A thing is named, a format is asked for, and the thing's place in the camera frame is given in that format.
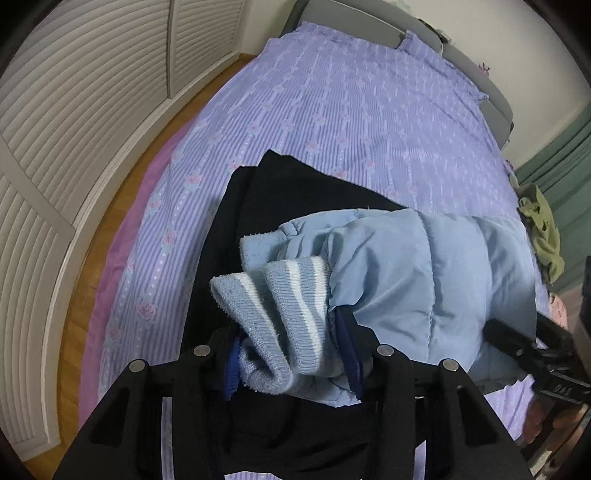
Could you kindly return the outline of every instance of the pillow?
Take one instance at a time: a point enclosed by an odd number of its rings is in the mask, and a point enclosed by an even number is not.
[[[439,75],[450,80],[454,89],[459,92],[467,93],[476,103],[481,103],[488,98],[488,95],[482,93],[478,87],[464,75],[456,66],[442,58],[426,43],[422,42],[411,30],[407,30],[406,37],[396,49],[403,51],[407,55],[425,64]]]

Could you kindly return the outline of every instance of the olive green towel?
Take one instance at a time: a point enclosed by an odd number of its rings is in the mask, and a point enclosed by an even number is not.
[[[564,272],[564,259],[560,256],[560,234],[550,205],[541,190],[532,183],[522,187],[514,185],[514,189],[519,197],[519,212],[530,227],[531,243],[544,281],[554,283]]]

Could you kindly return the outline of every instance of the black garment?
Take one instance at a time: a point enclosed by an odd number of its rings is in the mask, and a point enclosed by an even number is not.
[[[203,245],[185,325],[184,352],[228,325],[209,289],[212,277],[242,270],[238,242],[311,213],[348,208],[398,210],[381,195],[268,151],[237,169]],[[229,403],[210,399],[225,474],[271,472],[283,480],[359,480],[375,404],[333,408],[242,387]]]

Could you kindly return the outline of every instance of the purple bed sheet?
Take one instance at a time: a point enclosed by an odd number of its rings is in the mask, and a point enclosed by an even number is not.
[[[200,250],[230,175],[269,148],[423,211],[516,216],[505,162],[478,108],[483,98],[411,33],[397,50],[306,23],[270,40],[146,175],[98,289],[80,421],[132,359],[176,359]],[[541,282],[539,292],[547,312]],[[487,395],[513,438],[531,396],[531,379]],[[163,416],[168,479],[170,402]]]

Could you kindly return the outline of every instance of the gray headboard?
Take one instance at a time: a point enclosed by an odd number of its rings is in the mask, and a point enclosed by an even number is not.
[[[297,0],[282,35],[294,31],[303,21],[334,28],[357,38],[396,48],[407,30],[461,70],[488,100],[480,111],[499,147],[503,147],[513,129],[513,112],[507,99],[494,83],[456,47],[442,41],[425,23],[385,0]]]

